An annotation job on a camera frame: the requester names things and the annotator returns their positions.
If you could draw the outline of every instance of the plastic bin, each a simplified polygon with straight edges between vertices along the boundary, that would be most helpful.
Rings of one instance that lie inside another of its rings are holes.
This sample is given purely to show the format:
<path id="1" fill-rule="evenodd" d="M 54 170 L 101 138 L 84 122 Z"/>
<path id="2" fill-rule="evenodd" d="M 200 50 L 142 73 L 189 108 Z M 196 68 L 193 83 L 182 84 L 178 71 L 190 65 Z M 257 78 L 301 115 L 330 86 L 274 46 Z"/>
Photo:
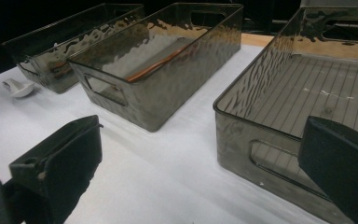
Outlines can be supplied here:
<path id="1" fill-rule="evenodd" d="M 308 116 L 358 132 L 358 8 L 301 8 L 213 108 L 223 167 L 328 222 L 351 223 L 297 155 Z"/>
<path id="2" fill-rule="evenodd" d="M 94 104 L 155 132 L 240 49 L 241 13 L 172 4 L 68 61 Z"/>
<path id="3" fill-rule="evenodd" d="M 62 93 L 78 80 L 66 59 L 144 17 L 140 4 L 101 4 L 2 44 L 30 80 Z"/>

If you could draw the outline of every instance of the wooden surface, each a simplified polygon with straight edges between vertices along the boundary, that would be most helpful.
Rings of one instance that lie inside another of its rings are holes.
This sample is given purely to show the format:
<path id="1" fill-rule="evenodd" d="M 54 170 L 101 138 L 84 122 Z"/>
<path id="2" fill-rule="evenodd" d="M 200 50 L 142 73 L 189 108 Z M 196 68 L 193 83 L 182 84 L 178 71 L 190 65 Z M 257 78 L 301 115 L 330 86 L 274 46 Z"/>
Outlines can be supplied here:
<path id="1" fill-rule="evenodd" d="M 259 47 L 265 47 L 269 41 L 271 41 L 273 36 L 271 35 L 250 35 L 242 34 L 241 43 L 245 45 L 253 45 Z"/>

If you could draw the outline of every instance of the translucent plastic storage bin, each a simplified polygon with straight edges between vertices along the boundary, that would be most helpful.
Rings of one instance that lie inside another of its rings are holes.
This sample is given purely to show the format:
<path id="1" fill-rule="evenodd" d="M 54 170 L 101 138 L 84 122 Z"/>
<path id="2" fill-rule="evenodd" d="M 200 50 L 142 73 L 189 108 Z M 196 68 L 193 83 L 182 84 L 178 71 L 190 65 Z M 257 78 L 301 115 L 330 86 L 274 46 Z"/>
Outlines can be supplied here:
<path id="1" fill-rule="evenodd" d="M 351 223 L 297 155 L 308 116 L 358 132 L 358 8 L 301 8 L 213 108 L 223 167 L 328 222 Z"/>
<path id="2" fill-rule="evenodd" d="M 155 132 L 240 49 L 241 18 L 241 5 L 172 4 L 69 62 L 94 104 Z"/>
<path id="3" fill-rule="evenodd" d="M 144 17 L 140 4 L 101 4 L 2 44 L 30 80 L 62 93 L 77 83 L 66 59 Z"/>

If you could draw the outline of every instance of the dark background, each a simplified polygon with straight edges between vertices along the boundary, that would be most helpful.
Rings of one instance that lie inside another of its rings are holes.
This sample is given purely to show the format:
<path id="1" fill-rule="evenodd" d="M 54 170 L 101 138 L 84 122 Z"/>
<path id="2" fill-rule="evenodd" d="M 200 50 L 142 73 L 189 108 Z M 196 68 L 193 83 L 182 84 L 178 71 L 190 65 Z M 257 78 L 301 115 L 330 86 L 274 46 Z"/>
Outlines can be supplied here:
<path id="1" fill-rule="evenodd" d="M 19 35 L 64 19 L 101 3 L 139 3 L 150 15 L 177 1 L 114 1 L 114 0 L 0 0 L 0 44 Z M 242 31 L 275 35 L 298 10 L 300 0 L 214 0 L 182 1 L 208 3 L 240 3 L 244 5 Z M 0 46 L 0 73 L 14 67 L 10 56 Z"/>

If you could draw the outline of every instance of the white table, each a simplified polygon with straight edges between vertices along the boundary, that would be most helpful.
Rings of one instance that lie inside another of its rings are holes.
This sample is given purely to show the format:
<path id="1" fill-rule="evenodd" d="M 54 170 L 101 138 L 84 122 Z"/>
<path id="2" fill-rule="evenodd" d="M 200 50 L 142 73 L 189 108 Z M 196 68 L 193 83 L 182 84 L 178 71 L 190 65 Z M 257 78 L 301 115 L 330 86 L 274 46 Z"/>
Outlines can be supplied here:
<path id="1" fill-rule="evenodd" d="M 261 49 L 242 45 L 156 133 L 94 105 L 80 85 L 10 98 L 2 81 L 25 77 L 0 74 L 0 180 L 67 122 L 98 115 L 103 161 L 66 223 L 323 223 L 217 163 L 213 101 Z"/>

